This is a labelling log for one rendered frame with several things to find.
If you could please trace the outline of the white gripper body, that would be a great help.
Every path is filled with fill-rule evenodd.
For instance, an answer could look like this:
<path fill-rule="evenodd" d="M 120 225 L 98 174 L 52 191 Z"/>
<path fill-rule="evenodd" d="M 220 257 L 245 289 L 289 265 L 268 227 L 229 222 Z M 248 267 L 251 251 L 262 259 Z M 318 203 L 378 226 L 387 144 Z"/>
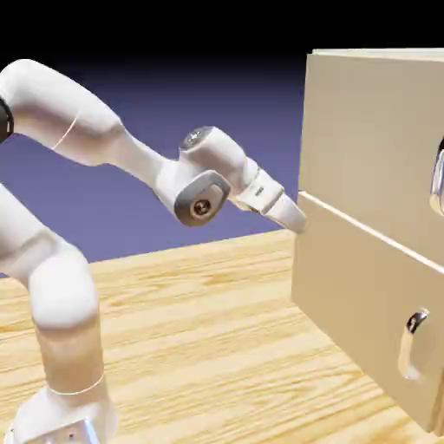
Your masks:
<path fill-rule="evenodd" d="M 279 196 L 265 217 L 294 233 L 304 232 L 306 216 L 286 193 Z"/>

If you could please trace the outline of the beige cabinet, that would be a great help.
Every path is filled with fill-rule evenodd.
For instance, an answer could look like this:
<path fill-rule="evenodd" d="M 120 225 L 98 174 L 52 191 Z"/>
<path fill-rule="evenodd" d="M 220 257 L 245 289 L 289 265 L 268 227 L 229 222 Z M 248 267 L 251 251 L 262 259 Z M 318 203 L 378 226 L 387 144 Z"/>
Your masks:
<path fill-rule="evenodd" d="M 307 58 L 294 303 L 444 435 L 444 48 Z"/>

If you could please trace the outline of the short beige cabinet door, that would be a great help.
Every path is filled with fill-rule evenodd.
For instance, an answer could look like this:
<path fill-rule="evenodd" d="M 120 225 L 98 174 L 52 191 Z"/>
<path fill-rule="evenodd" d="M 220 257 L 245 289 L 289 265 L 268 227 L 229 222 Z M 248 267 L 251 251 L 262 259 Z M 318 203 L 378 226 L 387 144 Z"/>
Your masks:
<path fill-rule="evenodd" d="M 340 349 L 421 427 L 444 436 L 444 266 L 308 193 L 296 238 L 292 299 Z M 429 311 L 416 331 L 405 379 L 397 367 L 404 325 Z"/>

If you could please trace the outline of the tall beige cabinet door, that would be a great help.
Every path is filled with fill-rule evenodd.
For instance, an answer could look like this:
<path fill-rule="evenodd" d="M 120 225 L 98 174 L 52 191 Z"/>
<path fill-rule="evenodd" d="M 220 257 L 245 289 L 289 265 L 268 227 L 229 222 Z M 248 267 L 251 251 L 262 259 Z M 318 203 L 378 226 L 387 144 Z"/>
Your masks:
<path fill-rule="evenodd" d="M 443 137 L 444 49 L 308 56 L 301 188 L 442 265 L 429 193 Z"/>

